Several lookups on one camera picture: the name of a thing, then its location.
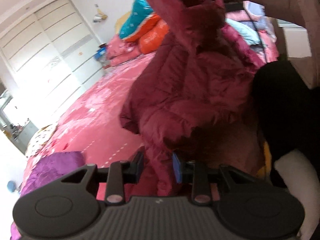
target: pink bedsheet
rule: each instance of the pink bedsheet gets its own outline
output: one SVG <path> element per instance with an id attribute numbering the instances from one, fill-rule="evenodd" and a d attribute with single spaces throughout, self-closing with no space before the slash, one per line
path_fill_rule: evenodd
<path id="1" fill-rule="evenodd" d="M 133 81 L 145 69 L 154 53 L 118 66 L 82 95 L 59 120 L 47 145 L 28 160 L 24 182 L 44 156 L 54 152 L 81 151 L 86 163 L 108 167 L 111 162 L 129 159 L 141 146 L 140 136 L 122 129 L 119 112 Z M 104 198 L 105 185 L 98 192 Z"/>

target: white wardrobe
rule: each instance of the white wardrobe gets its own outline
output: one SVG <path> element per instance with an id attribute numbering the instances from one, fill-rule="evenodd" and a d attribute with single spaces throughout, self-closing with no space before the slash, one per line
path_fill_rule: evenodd
<path id="1" fill-rule="evenodd" d="M 20 22 L 0 48 L 36 123 L 56 121 L 104 75 L 93 58 L 99 43 L 70 0 L 56 0 Z"/>

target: ribbed gray surface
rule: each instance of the ribbed gray surface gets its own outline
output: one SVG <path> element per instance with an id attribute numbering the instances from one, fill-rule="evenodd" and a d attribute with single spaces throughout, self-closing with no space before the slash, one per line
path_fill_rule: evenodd
<path id="1" fill-rule="evenodd" d="M 185 197 L 134 197 L 127 205 L 108 208 L 86 232 L 65 239 L 244 240 L 227 231 L 210 208 L 196 207 Z"/>

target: black pants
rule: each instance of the black pants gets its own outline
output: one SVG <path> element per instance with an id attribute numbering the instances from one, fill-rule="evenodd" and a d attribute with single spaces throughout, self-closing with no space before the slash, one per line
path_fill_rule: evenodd
<path id="1" fill-rule="evenodd" d="M 308 89 L 289 61 L 277 61 L 257 72 L 252 94 L 273 163 L 298 149 L 319 177 L 320 88 Z M 270 177 L 275 186 L 286 187 L 274 168 Z M 320 239 L 319 226 L 312 239 Z"/>

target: teal pillow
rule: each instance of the teal pillow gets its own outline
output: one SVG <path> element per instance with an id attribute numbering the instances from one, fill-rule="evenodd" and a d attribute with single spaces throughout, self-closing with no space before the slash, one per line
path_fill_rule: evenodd
<path id="1" fill-rule="evenodd" d="M 226 19 L 226 22 L 233 27 L 239 34 L 244 38 L 244 40 L 247 42 L 249 46 L 251 45 L 259 45 L 260 44 L 260 39 L 257 34 L 257 32 L 247 25 L 244 25 L 240 22 L 236 22 L 231 19 Z M 266 44 L 262 41 L 263 47 L 267 47 Z"/>
<path id="2" fill-rule="evenodd" d="M 127 37 L 132 36 L 143 21 L 153 12 L 153 9 L 146 0 L 134 0 L 131 14 L 120 29 L 120 39 L 124 40 Z"/>

